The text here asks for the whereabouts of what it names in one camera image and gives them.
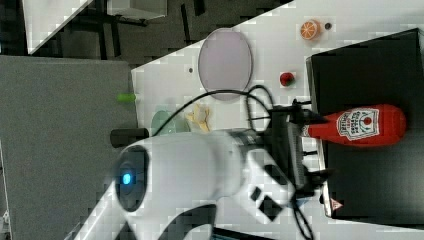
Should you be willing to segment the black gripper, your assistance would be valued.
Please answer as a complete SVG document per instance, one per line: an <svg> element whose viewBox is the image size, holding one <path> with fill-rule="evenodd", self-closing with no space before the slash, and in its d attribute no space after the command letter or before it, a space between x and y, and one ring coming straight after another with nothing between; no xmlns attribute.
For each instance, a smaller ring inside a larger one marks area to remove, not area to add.
<svg viewBox="0 0 424 240"><path fill-rule="evenodd" d="M315 187L322 186L337 170L326 168L308 171L303 164L304 150L301 130L305 124L324 124L328 120L318 113L304 109L311 101L300 102L297 99L291 106L274 106L271 110L272 152L283 173L293 184L296 197L309 197Z"/></svg>

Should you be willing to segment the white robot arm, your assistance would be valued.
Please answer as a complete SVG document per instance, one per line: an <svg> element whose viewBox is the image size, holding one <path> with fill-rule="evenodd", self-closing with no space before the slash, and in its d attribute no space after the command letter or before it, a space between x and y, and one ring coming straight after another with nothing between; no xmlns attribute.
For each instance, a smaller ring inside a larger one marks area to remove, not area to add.
<svg viewBox="0 0 424 240"><path fill-rule="evenodd" d="M88 217L66 240L210 240L217 203L233 199L274 222L328 178L302 164L302 127L325 117L295 102L269 109L268 126L153 136L123 149Z"/></svg>

